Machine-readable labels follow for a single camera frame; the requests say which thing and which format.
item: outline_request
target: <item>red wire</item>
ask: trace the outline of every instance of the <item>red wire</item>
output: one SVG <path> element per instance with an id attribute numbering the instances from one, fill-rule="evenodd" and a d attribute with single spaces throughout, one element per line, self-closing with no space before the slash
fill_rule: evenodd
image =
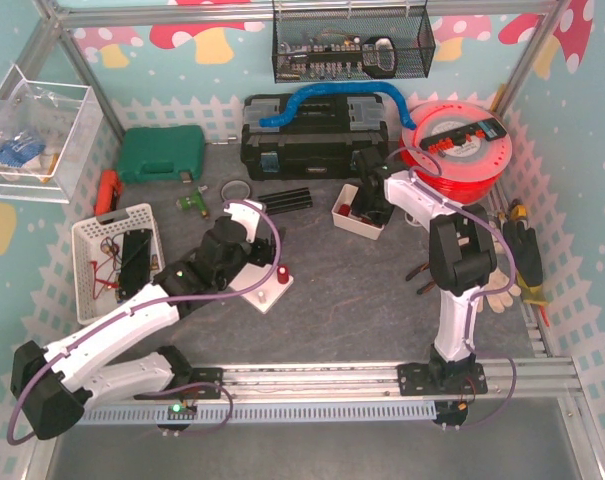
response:
<path id="1" fill-rule="evenodd" d="M 98 265 L 98 262 L 96 262 L 95 260 L 91 260 L 89 263 L 93 266 L 93 300 L 97 300 L 100 295 L 102 295 L 102 292 L 104 291 L 104 289 L 106 287 L 110 287 L 110 288 L 117 288 L 118 284 L 111 282 L 111 277 L 113 276 L 113 274 L 115 273 L 115 271 L 117 270 L 117 256 L 119 253 L 119 247 L 118 245 L 113 241 L 113 239 L 111 237 L 105 237 L 104 240 L 102 240 L 102 242 L 100 242 L 100 246 L 102 246 L 102 244 L 104 244 L 105 241 L 109 241 L 111 243 L 111 245 L 108 245 L 109 250 L 111 252 L 111 255 L 109 256 L 109 258 L 107 258 L 104 262 L 102 262 L 100 265 Z M 106 280 L 102 280 L 100 278 L 98 278 L 98 272 L 100 271 L 100 269 L 106 265 L 109 262 L 113 262 L 113 267 L 111 269 L 111 273 L 109 274 L 109 276 L 107 277 Z M 95 293 L 95 287 L 98 283 L 102 284 L 102 288 L 100 288 L 100 290 L 98 291 L 98 293 Z"/>

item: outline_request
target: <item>blue cable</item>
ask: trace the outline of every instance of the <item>blue cable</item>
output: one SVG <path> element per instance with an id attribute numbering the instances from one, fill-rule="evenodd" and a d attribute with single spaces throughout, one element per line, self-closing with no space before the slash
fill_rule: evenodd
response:
<path id="1" fill-rule="evenodd" d="M 288 125 L 293 121 L 300 104 L 309 97 L 316 95 L 333 95 L 338 93 L 386 93 L 398 106 L 400 122 L 404 128 L 415 130 L 416 125 L 411 119 L 409 108 L 402 93 L 390 83 L 386 82 L 345 82 L 345 83 L 315 83 L 302 87 L 289 98 L 286 109 L 280 115 L 261 118 L 262 128 L 277 128 Z"/>

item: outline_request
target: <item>wallpaper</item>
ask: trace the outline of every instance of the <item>wallpaper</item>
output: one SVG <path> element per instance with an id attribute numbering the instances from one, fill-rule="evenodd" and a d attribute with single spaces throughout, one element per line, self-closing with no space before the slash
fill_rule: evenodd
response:
<path id="1" fill-rule="evenodd" d="M 558 353 L 576 358 L 605 443 L 605 2 L 571 2 L 507 118 L 505 187 L 529 207 Z"/>
<path id="2" fill-rule="evenodd" d="M 0 84 L 38 21 L 31 0 L 0 2 Z M 59 47 L 39 76 L 43 81 L 78 83 Z M 92 215 L 97 179 L 118 149 L 103 125 L 90 147 L 76 195 L 68 206 L 0 201 L 0 479 L 21 478 L 34 442 L 6 443 L 13 397 L 8 393 L 13 351 L 28 339 L 46 343 L 77 328 L 70 227 Z M 27 431 L 24 421 L 19 435 Z"/>
<path id="3" fill-rule="evenodd" d="M 431 18 L 438 48 L 429 78 L 392 83 L 411 106 L 446 98 L 490 106 L 533 31 L 507 28 L 514 19 Z M 199 123 L 208 140 L 225 140 L 240 133 L 246 97 L 302 85 L 274 84 L 270 22 L 80 28 L 74 37 L 126 128 Z M 387 115 L 397 135 L 390 104 Z"/>

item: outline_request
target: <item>gray floor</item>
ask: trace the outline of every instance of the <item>gray floor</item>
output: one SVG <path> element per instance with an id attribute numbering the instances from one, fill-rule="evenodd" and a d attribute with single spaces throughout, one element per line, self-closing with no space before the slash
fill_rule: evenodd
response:
<path id="1" fill-rule="evenodd" d="M 221 186 L 248 180 L 238 146 L 207 146 L 204 175 L 198 184 L 212 218 L 222 213 Z M 286 228 L 283 262 L 295 283 L 267 315 L 241 299 L 211 303 L 173 327 L 140 342 L 129 356 L 158 346 L 180 348 L 191 362 L 260 363 L 358 360 L 420 360 L 437 334 L 440 295 L 415 290 L 422 274 L 404 281 L 410 269 L 428 258 L 426 232 L 404 222 L 396 209 L 378 241 L 333 226 L 330 209 L 340 180 L 250 182 L 256 195 L 308 186 L 313 208 L 274 216 Z M 158 182 L 128 185 L 120 206 L 147 202 L 153 207 L 166 262 L 199 245 L 213 225 L 196 210 L 181 212 L 175 201 L 194 184 Z M 497 315 L 488 308 L 478 316 L 477 348 L 532 356 L 521 310 L 516 303 Z"/>
<path id="2" fill-rule="evenodd" d="M 494 402 L 474 405 L 481 417 Z M 415 422 L 228 426 L 162 437 L 154 427 L 76 427 L 49 480 L 408 480 L 579 478 L 555 400 L 516 400 L 484 427 Z"/>

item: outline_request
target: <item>pliers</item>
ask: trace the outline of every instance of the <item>pliers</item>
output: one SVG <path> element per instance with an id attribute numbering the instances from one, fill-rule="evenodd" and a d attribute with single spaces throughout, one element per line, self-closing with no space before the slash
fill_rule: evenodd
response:
<path id="1" fill-rule="evenodd" d="M 409 272 L 409 274 L 406 276 L 406 278 L 404 280 L 408 282 L 408 281 L 412 280 L 415 276 L 417 276 L 418 273 L 425 272 L 428 269 L 429 269 L 429 262 L 423 263 L 422 265 L 418 265 L 417 267 L 415 267 L 413 270 L 411 270 Z M 423 295 L 425 293 L 430 292 L 433 289 L 433 287 L 435 287 L 435 281 L 433 279 L 431 279 L 431 281 L 429 283 L 418 288 L 416 293 L 418 295 Z"/>

